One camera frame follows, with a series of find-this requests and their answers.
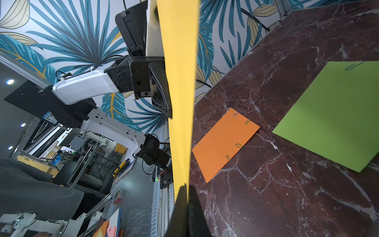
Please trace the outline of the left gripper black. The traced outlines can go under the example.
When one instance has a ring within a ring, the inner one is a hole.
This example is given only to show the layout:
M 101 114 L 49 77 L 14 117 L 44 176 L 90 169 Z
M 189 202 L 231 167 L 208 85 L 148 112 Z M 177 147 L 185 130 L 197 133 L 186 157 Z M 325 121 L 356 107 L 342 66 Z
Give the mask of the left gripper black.
M 120 93 L 133 91 L 135 98 L 151 97 L 152 104 L 172 118 L 172 103 L 165 71 L 164 57 L 126 55 L 104 72 Z

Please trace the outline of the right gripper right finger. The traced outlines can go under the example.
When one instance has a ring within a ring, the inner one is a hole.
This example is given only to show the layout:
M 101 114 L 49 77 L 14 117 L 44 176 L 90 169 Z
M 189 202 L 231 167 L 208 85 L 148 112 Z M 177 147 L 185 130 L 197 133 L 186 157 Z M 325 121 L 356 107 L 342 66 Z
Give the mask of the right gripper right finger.
M 189 237 L 211 237 L 196 189 L 192 185 L 189 186 L 188 233 Z

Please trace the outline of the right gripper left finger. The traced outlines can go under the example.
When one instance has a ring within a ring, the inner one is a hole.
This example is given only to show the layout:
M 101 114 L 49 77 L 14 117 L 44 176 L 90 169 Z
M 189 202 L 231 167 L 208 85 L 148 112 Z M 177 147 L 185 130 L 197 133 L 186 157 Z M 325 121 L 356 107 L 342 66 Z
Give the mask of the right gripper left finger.
M 186 237 L 188 235 L 187 186 L 181 186 L 168 224 L 165 237 Z

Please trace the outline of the yellow paper sheet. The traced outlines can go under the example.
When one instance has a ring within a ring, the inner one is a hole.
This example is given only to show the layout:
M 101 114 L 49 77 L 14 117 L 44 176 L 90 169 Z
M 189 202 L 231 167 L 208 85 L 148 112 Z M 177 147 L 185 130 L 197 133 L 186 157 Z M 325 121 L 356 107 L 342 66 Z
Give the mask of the yellow paper sheet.
M 199 1 L 158 1 L 166 76 L 172 104 L 169 137 L 175 197 L 189 186 L 199 34 Z

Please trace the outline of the green paper sheet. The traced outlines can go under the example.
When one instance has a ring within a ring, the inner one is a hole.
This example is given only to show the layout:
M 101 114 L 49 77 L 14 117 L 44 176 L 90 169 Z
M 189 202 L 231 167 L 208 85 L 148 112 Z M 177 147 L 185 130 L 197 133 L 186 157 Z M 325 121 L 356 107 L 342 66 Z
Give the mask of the green paper sheet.
M 379 63 L 355 62 L 328 62 L 273 133 L 361 172 L 379 151 Z

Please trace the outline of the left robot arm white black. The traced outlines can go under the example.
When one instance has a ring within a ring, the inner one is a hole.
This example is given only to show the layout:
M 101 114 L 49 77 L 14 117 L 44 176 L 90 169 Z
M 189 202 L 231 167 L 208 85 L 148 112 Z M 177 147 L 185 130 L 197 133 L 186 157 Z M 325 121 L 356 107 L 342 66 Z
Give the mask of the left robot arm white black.
M 148 165 L 166 168 L 168 153 L 151 134 L 130 128 L 102 111 L 94 97 L 133 91 L 136 99 L 150 97 L 152 104 L 172 118 L 172 104 L 163 57 L 125 56 L 108 68 L 70 76 L 40 89 L 29 82 L 20 86 L 6 102 L 51 124 L 81 128 L 103 135 L 132 151 Z

